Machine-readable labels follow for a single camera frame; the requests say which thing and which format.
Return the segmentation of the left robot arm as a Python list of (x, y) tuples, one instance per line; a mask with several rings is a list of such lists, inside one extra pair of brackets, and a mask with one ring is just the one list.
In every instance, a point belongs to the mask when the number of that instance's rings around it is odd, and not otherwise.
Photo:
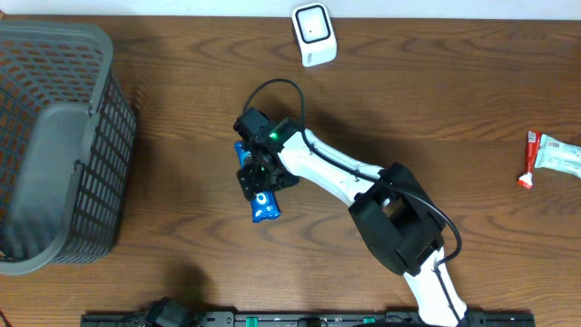
[(198, 319), (193, 312), (174, 299), (163, 297), (147, 309), (143, 323), (152, 327), (195, 327)]

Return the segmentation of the blue Oreo cookie pack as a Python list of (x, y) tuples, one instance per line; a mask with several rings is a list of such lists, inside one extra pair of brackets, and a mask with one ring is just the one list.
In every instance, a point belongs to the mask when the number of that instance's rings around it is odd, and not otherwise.
[[(241, 168), (249, 166), (252, 163), (251, 153), (242, 147), (242, 142), (236, 142), (234, 149), (237, 153)], [(258, 193), (256, 197), (251, 200), (252, 221), (254, 223), (261, 223), (267, 220), (276, 220), (281, 216), (281, 209), (276, 201), (273, 192), (267, 191)]]

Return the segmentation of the red coffee stick sachet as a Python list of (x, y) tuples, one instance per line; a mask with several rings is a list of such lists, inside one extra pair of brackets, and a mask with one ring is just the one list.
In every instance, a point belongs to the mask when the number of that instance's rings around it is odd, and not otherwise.
[(517, 183), (528, 190), (533, 186), (532, 173), (537, 159), (541, 136), (542, 134), (537, 131), (529, 130), (527, 132), (526, 170), (518, 178)]

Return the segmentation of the white green wipes pack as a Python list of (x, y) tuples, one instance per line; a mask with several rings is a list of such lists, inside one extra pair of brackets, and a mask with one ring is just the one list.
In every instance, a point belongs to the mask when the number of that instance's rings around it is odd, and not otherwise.
[(580, 177), (580, 147), (542, 134), (534, 167)]

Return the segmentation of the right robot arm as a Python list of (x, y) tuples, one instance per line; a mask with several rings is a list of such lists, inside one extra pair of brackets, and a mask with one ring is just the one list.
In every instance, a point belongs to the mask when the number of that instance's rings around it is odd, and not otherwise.
[(413, 173), (357, 161), (289, 118), (280, 123), (251, 108), (233, 125), (251, 161), (237, 173), (247, 200), (309, 180), (348, 207), (371, 254), (405, 278), (428, 325), (465, 326), (467, 306), (450, 280), (444, 228), (453, 224)]

